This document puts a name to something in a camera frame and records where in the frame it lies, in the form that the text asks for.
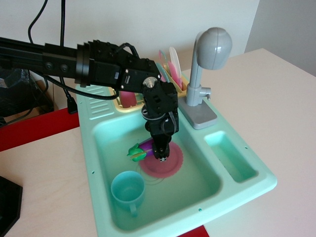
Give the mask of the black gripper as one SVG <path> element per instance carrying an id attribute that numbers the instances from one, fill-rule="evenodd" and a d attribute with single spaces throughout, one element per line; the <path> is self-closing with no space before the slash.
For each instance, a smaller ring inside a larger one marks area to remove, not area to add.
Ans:
<path id="1" fill-rule="evenodd" d="M 148 77 L 143 81 L 142 94 L 145 128 L 153 139 L 154 157 L 163 162 L 169 157 L 172 135 L 179 131 L 177 91 L 171 82 Z"/>

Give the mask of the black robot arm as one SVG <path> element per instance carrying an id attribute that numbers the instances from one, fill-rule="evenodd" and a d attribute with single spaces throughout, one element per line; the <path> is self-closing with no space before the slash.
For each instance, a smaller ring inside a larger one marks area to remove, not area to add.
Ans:
<path id="1" fill-rule="evenodd" d="M 174 84 L 161 80 L 155 62 L 140 58 L 134 46 L 95 40 L 74 49 L 1 38 L 0 65 L 31 70 L 48 80 L 72 78 L 81 87 L 112 88 L 114 95 L 103 96 L 103 100 L 114 100 L 121 91 L 141 94 L 154 156 L 159 160 L 169 156 L 172 135 L 179 130 L 177 91 Z"/>

